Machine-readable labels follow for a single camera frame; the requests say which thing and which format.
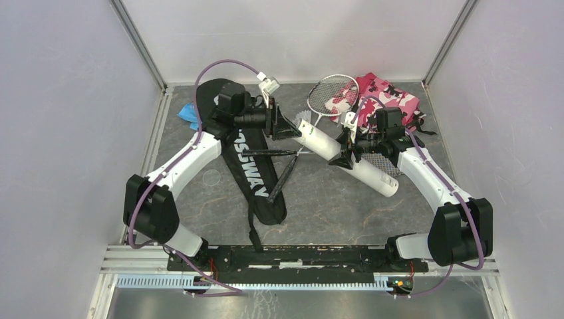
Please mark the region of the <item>white shuttlecock tube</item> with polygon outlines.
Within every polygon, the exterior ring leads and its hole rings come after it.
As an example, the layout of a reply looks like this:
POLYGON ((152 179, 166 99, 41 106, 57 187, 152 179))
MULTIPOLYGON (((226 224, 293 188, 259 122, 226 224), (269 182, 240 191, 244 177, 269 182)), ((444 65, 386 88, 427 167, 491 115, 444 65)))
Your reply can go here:
MULTIPOLYGON (((301 137, 294 138, 294 140, 324 160, 332 160, 340 154, 341 145, 334 138, 314 127, 308 121, 299 120, 297 128, 301 133, 301 137)), ((366 160, 362 159, 356 162, 354 157, 351 160, 351 169, 347 167, 340 167, 340 169, 385 197, 391 197, 397 192, 399 182, 395 178, 384 173, 366 160)))

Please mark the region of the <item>shuttlecock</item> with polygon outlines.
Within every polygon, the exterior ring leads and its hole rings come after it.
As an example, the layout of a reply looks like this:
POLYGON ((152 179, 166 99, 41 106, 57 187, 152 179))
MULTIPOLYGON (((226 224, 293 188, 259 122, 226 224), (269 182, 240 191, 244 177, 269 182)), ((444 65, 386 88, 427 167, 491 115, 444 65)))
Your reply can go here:
POLYGON ((301 122, 311 122, 311 116, 312 113, 310 110, 303 110, 298 112, 293 120, 294 125, 296 125, 297 127, 299 127, 301 125, 301 122))

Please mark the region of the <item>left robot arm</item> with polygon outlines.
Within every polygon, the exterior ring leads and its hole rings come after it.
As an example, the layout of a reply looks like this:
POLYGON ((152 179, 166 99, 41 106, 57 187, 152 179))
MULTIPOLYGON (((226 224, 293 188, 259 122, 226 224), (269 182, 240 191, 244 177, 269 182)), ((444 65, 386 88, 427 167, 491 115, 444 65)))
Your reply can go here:
POLYGON ((146 176, 132 175, 126 182, 124 224, 128 244, 138 249, 133 232, 150 243, 183 255, 192 270, 209 262, 206 240, 183 225, 176 199, 193 178, 211 161, 224 154, 238 139, 240 130, 257 130, 272 140, 301 136, 297 127, 282 115, 273 96, 280 84, 273 77, 260 76, 262 106, 240 83, 217 78, 194 88, 194 110, 200 123, 193 138, 164 165, 146 176))

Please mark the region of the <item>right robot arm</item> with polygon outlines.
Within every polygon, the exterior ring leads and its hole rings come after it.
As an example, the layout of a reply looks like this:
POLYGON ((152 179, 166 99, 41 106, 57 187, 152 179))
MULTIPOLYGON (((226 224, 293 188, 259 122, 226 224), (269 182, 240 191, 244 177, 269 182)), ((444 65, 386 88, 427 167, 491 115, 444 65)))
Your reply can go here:
POLYGON ((401 271, 411 259, 431 259, 437 265, 480 270, 493 251, 493 207, 458 187, 432 159, 420 140, 402 124, 399 108, 376 111, 376 132, 357 132, 357 114, 341 117, 340 152, 330 161, 353 169, 364 153, 381 154, 406 175, 434 211, 428 233, 391 238, 385 265, 401 271))

